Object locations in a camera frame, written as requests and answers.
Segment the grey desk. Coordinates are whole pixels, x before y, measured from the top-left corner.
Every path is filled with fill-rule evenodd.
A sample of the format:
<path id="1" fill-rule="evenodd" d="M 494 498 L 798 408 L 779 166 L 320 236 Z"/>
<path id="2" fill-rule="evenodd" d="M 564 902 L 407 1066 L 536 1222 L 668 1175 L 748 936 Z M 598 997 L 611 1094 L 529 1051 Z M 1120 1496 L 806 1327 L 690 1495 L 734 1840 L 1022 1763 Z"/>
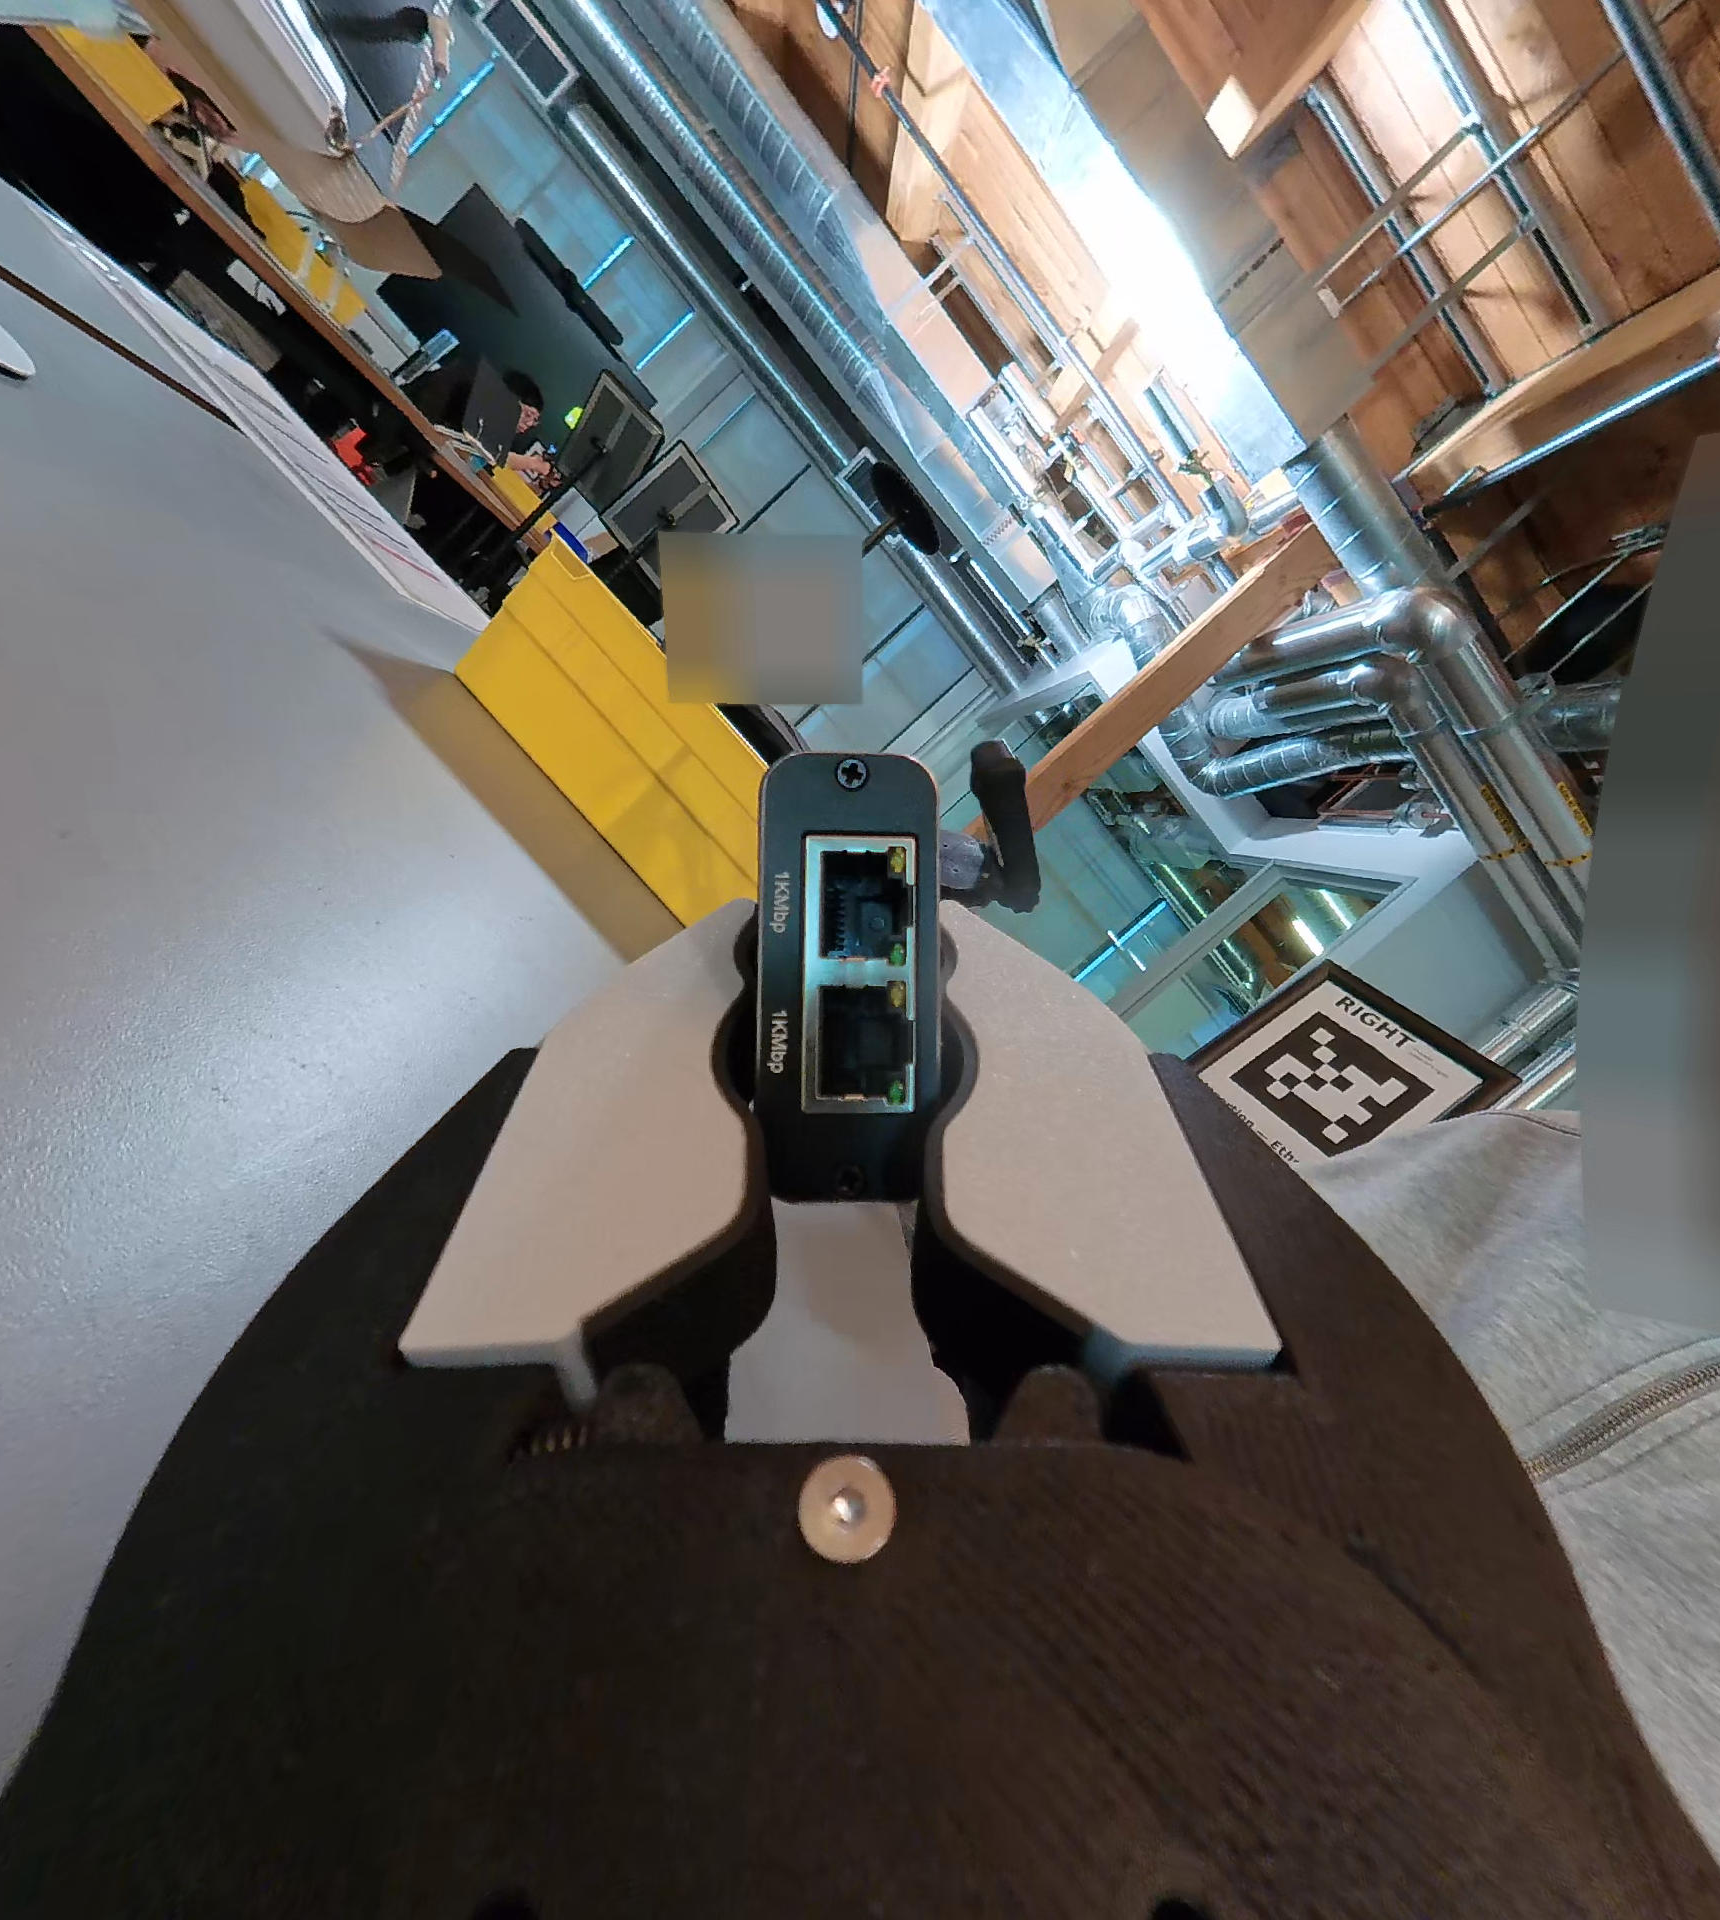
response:
<path id="1" fill-rule="evenodd" d="M 225 1354 L 680 924 L 0 181 L 0 1792 Z"/>

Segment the black wall screen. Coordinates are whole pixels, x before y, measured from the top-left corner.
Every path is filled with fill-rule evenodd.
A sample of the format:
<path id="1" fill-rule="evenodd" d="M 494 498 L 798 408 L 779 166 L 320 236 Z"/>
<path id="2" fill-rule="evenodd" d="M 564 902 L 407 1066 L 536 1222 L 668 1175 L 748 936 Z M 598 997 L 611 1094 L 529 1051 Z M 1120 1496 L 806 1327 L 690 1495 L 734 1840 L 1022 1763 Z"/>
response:
<path id="1" fill-rule="evenodd" d="M 603 371 L 624 371 L 620 336 L 584 295 L 566 289 L 557 256 L 541 259 L 529 229 L 511 222 L 472 185 L 438 219 L 409 217 L 441 274 L 391 274 L 381 303 L 418 338 L 449 331 L 466 353 L 502 373 L 529 373 L 570 408 Z"/>

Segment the framed marker sign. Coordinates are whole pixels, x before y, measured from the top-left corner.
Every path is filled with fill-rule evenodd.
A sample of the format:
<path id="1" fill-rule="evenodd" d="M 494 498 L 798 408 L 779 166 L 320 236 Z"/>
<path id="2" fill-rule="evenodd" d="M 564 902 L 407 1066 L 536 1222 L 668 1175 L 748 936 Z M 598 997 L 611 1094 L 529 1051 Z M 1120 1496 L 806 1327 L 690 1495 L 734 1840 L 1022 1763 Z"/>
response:
<path id="1" fill-rule="evenodd" d="M 1335 963 L 1321 963 L 1190 1056 L 1190 1068 L 1282 1162 L 1483 1113 L 1521 1078 Z"/>

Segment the person's grey hoodie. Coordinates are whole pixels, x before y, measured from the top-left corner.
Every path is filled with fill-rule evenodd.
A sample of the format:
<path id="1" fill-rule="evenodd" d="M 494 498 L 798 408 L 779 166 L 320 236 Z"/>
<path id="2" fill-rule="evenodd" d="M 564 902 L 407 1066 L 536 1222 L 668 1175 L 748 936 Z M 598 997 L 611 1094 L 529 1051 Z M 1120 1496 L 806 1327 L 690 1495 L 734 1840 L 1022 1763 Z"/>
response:
<path id="1" fill-rule="evenodd" d="M 1438 1121 L 1304 1179 L 1487 1396 L 1720 1865 L 1720 1337 L 1595 1303 L 1575 1114 Z"/>

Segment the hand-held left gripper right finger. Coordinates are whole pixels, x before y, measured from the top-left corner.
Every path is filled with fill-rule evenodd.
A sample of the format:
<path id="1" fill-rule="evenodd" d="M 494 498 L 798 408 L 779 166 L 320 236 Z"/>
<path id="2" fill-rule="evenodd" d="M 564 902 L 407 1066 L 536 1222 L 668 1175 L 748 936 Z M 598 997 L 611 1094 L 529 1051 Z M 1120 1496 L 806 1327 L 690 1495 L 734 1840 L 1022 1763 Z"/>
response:
<path id="1" fill-rule="evenodd" d="M 1068 1335 L 1088 1375 L 1268 1369 L 1281 1332 L 1147 1047 L 971 909 L 938 924 L 967 1066 L 929 1140 L 941 1242 Z"/>

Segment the silver insulated pipes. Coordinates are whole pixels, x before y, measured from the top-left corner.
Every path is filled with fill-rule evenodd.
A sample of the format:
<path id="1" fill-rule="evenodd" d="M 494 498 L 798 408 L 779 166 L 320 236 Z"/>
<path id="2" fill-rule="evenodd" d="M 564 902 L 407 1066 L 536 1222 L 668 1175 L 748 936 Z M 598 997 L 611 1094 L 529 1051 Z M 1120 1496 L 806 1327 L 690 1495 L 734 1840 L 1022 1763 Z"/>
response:
<path id="1" fill-rule="evenodd" d="M 1390 733 L 1559 974 L 1579 971 L 1593 826 L 1514 678 L 1448 591 L 1396 589 L 1245 649 L 1178 709 L 1189 780 L 1251 797 L 1364 767 Z"/>

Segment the wooden beam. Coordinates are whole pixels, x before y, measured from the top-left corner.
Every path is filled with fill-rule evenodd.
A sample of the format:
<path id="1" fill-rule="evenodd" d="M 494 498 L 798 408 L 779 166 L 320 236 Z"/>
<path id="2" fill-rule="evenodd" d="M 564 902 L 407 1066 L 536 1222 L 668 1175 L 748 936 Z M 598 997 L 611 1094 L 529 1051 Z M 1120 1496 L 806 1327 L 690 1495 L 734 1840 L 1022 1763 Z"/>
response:
<path id="1" fill-rule="evenodd" d="M 1286 624 L 1335 564 L 1328 539 L 1295 511 L 1257 566 L 1029 770 L 1030 826 L 1047 829 L 1242 651 Z"/>

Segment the white printed sheet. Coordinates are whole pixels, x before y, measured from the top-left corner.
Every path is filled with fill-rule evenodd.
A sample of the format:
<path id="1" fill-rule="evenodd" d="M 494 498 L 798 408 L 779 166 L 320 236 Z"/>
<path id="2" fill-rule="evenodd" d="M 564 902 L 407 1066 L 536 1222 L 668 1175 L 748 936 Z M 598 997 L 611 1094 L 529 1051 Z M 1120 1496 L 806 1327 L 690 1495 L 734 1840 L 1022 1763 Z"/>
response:
<path id="1" fill-rule="evenodd" d="M 194 393 L 214 405 L 396 593 L 468 636 L 485 632 L 489 616 L 483 609 L 344 468 L 262 373 L 118 266 L 68 222 L 41 205 L 33 211 L 193 379 Z"/>

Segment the black round lamp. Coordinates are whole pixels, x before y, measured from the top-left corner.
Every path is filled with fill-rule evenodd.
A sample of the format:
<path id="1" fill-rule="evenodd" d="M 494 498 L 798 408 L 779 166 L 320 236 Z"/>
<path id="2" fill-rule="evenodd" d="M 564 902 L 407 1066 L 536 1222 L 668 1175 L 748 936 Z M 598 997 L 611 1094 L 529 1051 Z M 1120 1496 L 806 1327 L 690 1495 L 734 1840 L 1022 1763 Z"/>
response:
<path id="1" fill-rule="evenodd" d="M 930 513 L 921 491 L 897 466 L 875 461 L 867 466 L 862 480 L 876 506 L 876 524 L 861 546 L 862 558 L 893 540 L 927 561 L 942 553 L 942 524 Z"/>

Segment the yellow plastic bin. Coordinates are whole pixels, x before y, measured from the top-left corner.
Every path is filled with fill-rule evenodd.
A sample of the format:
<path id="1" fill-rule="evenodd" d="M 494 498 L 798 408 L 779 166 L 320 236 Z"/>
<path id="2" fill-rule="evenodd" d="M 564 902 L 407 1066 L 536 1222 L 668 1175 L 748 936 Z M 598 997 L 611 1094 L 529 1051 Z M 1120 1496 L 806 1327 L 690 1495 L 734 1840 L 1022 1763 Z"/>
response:
<path id="1" fill-rule="evenodd" d="M 680 924 L 755 898 L 767 761 L 671 701 L 660 645 L 570 546 L 535 558 L 457 678 Z"/>

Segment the black network adapter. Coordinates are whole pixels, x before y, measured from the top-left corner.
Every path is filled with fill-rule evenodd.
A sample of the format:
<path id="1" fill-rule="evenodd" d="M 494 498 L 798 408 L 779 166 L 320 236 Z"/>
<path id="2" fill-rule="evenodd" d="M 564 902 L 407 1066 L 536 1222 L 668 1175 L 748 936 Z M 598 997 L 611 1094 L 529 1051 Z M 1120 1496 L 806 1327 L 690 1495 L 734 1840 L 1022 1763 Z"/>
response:
<path id="1" fill-rule="evenodd" d="M 922 1190 L 944 1096 L 941 793 L 915 759 L 804 752 L 760 787 L 752 1096 L 791 1204 Z"/>

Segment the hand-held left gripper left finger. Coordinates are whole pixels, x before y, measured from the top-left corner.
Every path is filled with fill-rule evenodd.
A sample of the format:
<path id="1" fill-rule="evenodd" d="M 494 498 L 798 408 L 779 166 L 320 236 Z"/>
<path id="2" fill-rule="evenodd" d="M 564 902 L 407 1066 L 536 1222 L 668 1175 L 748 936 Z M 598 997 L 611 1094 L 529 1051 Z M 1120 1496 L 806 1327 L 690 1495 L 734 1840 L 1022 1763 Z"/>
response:
<path id="1" fill-rule="evenodd" d="M 424 1370 L 539 1365 L 587 1408 L 655 1365 L 720 1376 L 774 1303 L 763 1145 L 725 1066 L 752 900 L 731 900 L 536 1048 L 399 1338 Z"/>

